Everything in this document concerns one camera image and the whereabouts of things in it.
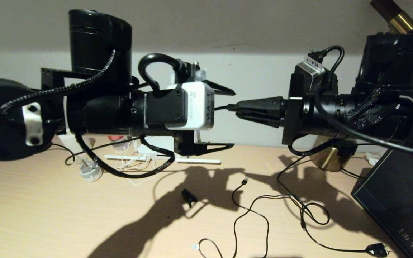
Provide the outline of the white router with antennas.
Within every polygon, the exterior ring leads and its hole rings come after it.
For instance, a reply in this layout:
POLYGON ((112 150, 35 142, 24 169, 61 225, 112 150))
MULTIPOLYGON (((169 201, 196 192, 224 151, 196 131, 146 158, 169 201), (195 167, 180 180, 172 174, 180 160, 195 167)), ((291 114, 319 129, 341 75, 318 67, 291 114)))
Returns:
MULTIPOLYGON (((147 142, 156 147, 164 148, 170 151, 174 150, 174 139, 172 137, 145 137, 147 142)), ((122 162, 129 161, 138 161, 138 162, 147 162, 147 161, 166 161, 169 159, 169 156, 166 154, 158 153, 151 150, 149 147, 141 144, 141 142, 135 141, 131 144, 129 149, 133 150, 133 154, 106 154, 104 158, 107 160, 120 160, 122 162)), ((175 154, 176 163, 185 163, 185 164, 211 164, 211 165, 220 165, 221 160, 219 159, 202 159, 194 156, 181 156, 175 154)))

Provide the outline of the plastic bottle with red cap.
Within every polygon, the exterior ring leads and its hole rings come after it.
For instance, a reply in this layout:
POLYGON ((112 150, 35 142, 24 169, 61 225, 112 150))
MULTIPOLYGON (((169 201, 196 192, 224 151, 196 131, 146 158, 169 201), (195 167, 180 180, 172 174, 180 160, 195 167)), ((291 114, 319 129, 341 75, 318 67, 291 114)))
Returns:
POLYGON ((117 152, 128 150, 133 142, 133 139, 127 135, 109 135, 108 140, 111 147, 117 152))

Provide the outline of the small black clip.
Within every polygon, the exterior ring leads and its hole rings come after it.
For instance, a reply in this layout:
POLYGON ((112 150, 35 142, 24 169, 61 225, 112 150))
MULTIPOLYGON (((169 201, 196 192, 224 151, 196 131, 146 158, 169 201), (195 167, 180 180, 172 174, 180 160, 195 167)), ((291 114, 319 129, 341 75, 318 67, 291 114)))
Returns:
POLYGON ((185 204, 187 204, 190 209, 198 202, 197 197, 187 189, 183 189, 181 194, 185 204))

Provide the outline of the brass desk lamp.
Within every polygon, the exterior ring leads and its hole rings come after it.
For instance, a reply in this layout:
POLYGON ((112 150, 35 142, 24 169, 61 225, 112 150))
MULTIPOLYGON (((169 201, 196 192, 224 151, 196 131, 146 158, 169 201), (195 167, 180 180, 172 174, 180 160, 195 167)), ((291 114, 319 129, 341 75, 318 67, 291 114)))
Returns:
POLYGON ((367 36, 355 85, 350 94, 338 93, 336 70, 345 50, 333 45, 319 51, 326 73, 320 86, 313 87, 314 104, 323 119, 339 130, 337 137, 307 151, 290 151, 308 156, 318 168, 338 172, 349 158, 331 148, 337 139, 362 139, 369 145, 390 147, 413 155, 413 19, 395 0, 371 0, 370 5, 387 22, 389 31, 367 36))

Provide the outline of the small clear glass cup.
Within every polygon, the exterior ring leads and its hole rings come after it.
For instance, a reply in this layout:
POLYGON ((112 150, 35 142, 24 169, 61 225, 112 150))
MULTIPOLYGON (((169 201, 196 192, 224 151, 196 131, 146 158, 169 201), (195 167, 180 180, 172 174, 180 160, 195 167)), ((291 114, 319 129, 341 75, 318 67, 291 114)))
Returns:
POLYGON ((86 182, 95 182, 102 177, 103 171, 94 161, 82 160, 79 174, 86 182))

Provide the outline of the dark gift bag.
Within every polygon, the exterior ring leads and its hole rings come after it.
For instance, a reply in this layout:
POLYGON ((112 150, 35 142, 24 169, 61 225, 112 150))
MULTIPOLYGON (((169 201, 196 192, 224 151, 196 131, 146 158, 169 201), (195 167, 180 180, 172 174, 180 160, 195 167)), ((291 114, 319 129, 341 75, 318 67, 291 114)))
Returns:
POLYGON ((413 258, 413 156, 386 151, 351 195, 406 258, 413 258))

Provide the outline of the black lamp switch box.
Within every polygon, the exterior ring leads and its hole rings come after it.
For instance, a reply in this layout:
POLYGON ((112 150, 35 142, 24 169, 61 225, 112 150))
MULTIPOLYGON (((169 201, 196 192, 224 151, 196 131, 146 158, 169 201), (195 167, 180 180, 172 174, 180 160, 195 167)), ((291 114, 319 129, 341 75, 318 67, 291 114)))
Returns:
POLYGON ((355 154, 357 150, 357 143, 352 140, 337 139, 337 142, 331 146, 337 150, 337 155, 342 158, 349 158, 355 154))

